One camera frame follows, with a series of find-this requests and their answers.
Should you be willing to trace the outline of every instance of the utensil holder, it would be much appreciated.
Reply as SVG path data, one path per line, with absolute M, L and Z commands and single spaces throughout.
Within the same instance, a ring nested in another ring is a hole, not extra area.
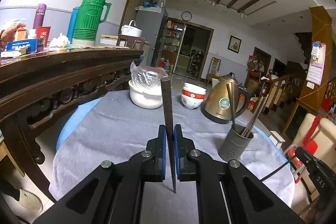
M 253 133 L 244 138 L 241 136 L 245 126 L 235 124 L 235 128 L 231 126 L 223 144 L 218 150 L 218 155 L 224 160 L 238 160 L 244 152 L 250 141 L 253 139 Z

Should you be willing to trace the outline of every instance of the gray tablecloth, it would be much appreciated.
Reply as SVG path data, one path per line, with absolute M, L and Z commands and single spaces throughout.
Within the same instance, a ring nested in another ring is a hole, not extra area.
M 181 124 L 184 136 L 192 139 L 197 149 L 223 161 L 217 149 L 231 123 L 217 124 L 204 117 L 199 108 L 186 109 L 179 96 L 172 97 L 172 105 L 174 124 Z M 241 117 L 236 122 L 247 124 Z M 164 124 L 162 107 L 140 108 L 132 103 L 128 91 L 107 93 L 57 151 L 53 161 L 53 181 L 49 187 L 51 194 L 60 199 L 103 160 L 115 164 L 127 161 L 133 154 L 144 150 L 148 140 L 157 137 L 160 124 Z M 254 133 L 253 140 L 240 158 L 240 162 L 259 178 L 276 169 L 283 160 L 275 146 L 259 133 Z M 266 180 L 265 184 L 290 206 L 294 182 L 288 167 Z M 141 223 L 198 223 L 195 182 L 177 181 L 176 187 L 177 193 L 174 194 L 167 160 L 166 180 L 145 184 Z

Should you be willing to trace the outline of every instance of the person's leg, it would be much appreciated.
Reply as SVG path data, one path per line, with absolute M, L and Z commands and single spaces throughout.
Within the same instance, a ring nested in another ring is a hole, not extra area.
M 11 185 L 7 180 L 0 176 L 0 192 L 5 195 L 11 196 L 19 202 L 19 204 L 30 210 L 39 210 L 43 209 L 40 199 L 23 189 L 17 190 L 13 185 Z
M 0 176 L 0 192 L 11 196 L 15 200 L 20 200 L 20 191 L 11 185 L 7 180 Z

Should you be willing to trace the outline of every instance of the blue bottle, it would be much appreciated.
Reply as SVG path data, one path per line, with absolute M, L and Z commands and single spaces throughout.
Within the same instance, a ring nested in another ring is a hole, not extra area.
M 72 10 L 67 37 L 69 38 L 70 44 L 72 44 L 72 38 L 74 36 L 75 25 L 78 17 L 79 7 L 75 7 Z

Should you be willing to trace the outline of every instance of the dark wooden table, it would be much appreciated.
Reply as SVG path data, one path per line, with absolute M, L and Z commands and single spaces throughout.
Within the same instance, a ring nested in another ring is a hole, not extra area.
M 90 48 L 0 59 L 0 129 L 14 160 L 52 201 L 45 160 L 35 141 L 62 115 L 131 79 L 129 67 L 143 51 Z

